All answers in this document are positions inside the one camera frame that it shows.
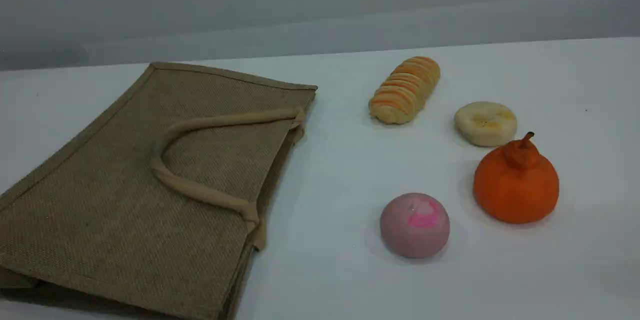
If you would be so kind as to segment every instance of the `banana slice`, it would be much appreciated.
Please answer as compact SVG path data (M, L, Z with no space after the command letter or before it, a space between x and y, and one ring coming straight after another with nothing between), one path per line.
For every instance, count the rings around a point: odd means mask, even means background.
M460 108L455 127L471 144L498 147L513 140L518 127L514 113L496 102L473 102Z

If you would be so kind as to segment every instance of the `toy bread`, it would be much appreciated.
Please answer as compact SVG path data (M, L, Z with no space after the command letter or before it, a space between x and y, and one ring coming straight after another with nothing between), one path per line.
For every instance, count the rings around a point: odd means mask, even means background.
M434 60L414 56L398 65L368 102L369 113L386 124L410 122L440 80L441 70Z

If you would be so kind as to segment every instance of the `pink ball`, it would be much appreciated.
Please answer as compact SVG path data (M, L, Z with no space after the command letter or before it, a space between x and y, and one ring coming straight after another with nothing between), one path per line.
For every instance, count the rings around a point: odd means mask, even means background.
M380 216L380 232L398 255L425 258L441 251L449 239L449 216L442 204L421 193L391 200Z

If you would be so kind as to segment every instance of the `burlap tote bag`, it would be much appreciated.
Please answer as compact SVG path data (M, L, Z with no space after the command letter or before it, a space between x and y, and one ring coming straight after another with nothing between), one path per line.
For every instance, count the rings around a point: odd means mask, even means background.
M3 293L230 318L315 89L153 63L0 197Z

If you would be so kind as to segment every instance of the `gray wall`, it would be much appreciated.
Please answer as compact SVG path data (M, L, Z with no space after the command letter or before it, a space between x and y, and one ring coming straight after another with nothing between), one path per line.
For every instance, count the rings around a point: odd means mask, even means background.
M0 2L0 69L640 35L640 0Z

